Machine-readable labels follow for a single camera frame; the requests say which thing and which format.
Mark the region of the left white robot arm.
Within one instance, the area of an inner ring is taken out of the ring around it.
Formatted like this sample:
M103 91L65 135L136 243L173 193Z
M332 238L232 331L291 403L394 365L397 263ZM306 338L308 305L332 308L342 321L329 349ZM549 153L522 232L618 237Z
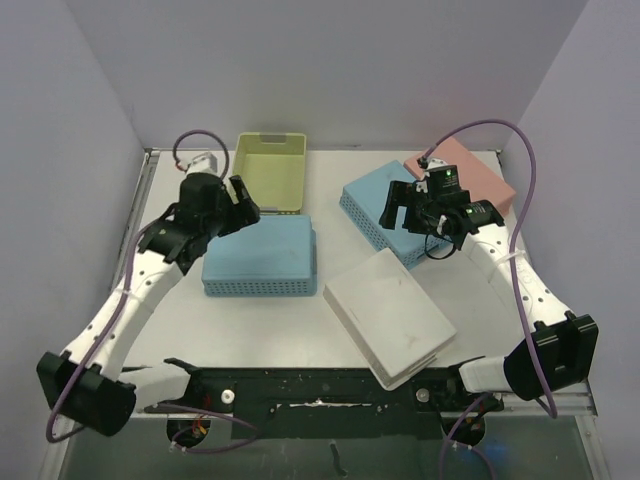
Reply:
M258 223L260 211L243 179L190 173L176 202L133 239L124 274L98 313L61 353L46 352L36 372L51 409L46 439L58 416L104 436L118 433L136 411L171 401L180 410L200 405L204 387L194 367L175 359L124 371L133 343L159 303L207 252L216 237Z

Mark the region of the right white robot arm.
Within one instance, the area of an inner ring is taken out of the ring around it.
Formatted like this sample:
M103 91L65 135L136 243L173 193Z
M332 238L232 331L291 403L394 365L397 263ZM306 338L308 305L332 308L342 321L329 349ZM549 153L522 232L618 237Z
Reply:
M484 392L530 401L587 379L599 335L596 322L575 314L550 291L517 252L516 233L498 209L486 199L472 200L455 166L431 168L420 181L392 181L379 224L450 242L519 315L523 338L508 355L466 361L447 381L452 406L469 408Z

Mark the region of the white plastic basket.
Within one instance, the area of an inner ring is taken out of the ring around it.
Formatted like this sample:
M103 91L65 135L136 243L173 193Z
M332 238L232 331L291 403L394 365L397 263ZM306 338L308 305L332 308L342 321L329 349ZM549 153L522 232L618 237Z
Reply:
M389 248L329 280L323 297L387 391L433 362L457 333Z

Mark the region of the green plastic basket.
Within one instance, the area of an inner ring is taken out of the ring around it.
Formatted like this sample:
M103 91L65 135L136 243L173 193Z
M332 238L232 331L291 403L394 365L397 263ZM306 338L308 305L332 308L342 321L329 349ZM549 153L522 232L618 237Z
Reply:
M242 178L262 214L301 213L306 147L302 133L239 135L232 172Z

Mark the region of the pink plastic basket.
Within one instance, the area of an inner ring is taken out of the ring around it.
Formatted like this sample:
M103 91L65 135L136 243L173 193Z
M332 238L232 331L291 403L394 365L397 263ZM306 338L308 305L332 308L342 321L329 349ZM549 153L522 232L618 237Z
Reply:
M515 190L456 139L449 138L443 142L429 161L435 161L436 167L455 165L460 187L469 191L472 202L488 200L502 216L508 214Z

